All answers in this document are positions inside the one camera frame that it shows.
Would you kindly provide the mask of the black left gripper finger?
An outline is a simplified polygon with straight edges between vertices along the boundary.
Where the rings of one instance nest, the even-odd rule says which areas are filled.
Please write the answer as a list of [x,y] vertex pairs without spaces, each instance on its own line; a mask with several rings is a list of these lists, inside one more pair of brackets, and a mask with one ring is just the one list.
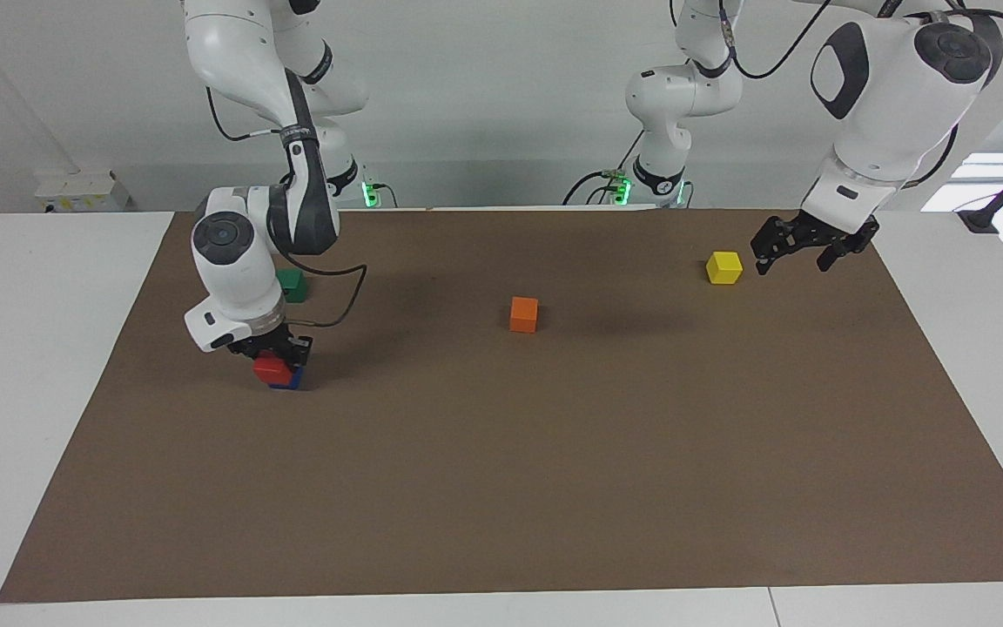
[[769,218],[750,239],[750,247],[757,274],[766,275],[776,261],[804,249],[804,223],[800,218]]
[[817,266],[821,273],[828,273],[835,262],[849,254],[863,253],[872,241],[872,232],[857,232],[855,234],[832,235],[821,239],[823,251],[817,258]]

